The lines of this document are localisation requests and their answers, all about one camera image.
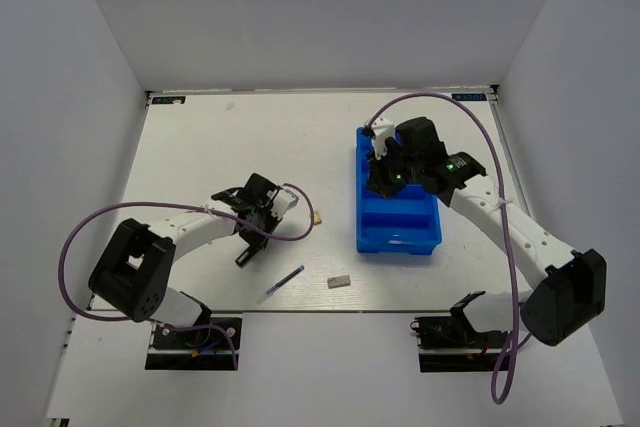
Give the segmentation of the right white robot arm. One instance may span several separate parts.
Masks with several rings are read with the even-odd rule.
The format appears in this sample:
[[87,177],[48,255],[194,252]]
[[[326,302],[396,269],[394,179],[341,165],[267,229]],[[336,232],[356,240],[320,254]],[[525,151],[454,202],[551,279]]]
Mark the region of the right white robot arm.
[[594,249],[580,252],[558,240],[507,203],[476,159],[447,152],[431,120],[394,125],[378,118],[363,134],[373,147],[367,156],[368,190],[393,198],[417,185],[513,256],[529,286],[518,301],[521,329],[556,346],[603,312],[605,259]]

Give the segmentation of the blue clear pen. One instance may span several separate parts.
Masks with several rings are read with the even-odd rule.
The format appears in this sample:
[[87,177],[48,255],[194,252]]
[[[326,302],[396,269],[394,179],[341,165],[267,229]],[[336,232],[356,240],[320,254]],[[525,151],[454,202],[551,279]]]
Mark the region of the blue clear pen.
[[296,269],[294,269],[292,272],[290,272],[289,274],[287,274],[284,278],[280,279],[279,281],[277,281],[274,285],[272,285],[271,287],[269,287],[256,301],[256,303],[258,305],[263,304],[268,298],[270,298],[271,296],[274,295],[274,293],[276,291],[278,291],[280,288],[282,288],[284,285],[286,285],[287,283],[289,283],[291,280],[293,280],[294,278],[296,278],[298,275],[300,275],[302,272],[305,271],[305,266],[304,265],[300,265],[299,267],[297,267]]

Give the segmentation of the grey rectangular eraser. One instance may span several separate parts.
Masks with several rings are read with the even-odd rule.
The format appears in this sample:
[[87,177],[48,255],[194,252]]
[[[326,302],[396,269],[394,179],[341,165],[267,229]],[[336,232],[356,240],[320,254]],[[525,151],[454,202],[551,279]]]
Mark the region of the grey rectangular eraser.
[[351,278],[349,275],[330,277],[327,279],[327,286],[329,289],[347,287],[350,285],[351,285]]

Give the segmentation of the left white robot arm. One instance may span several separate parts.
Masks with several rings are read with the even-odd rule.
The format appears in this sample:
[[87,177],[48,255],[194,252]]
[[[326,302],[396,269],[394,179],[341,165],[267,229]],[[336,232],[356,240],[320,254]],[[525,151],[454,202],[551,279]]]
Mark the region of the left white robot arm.
[[212,196],[213,209],[143,224],[121,222],[89,278],[89,289],[134,322],[156,321],[177,327],[188,345],[199,346],[211,334],[208,308],[168,286],[173,264],[215,240],[237,235],[248,247],[236,258],[244,266],[264,250],[285,213],[299,197],[259,174],[238,189]]

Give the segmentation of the green cap highlighter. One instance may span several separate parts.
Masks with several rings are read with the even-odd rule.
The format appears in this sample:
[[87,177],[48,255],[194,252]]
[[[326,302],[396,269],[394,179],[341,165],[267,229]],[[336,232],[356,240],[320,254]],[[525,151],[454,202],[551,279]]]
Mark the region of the green cap highlighter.
[[256,246],[249,245],[236,259],[235,263],[238,267],[243,268],[249,261],[255,257],[261,249]]

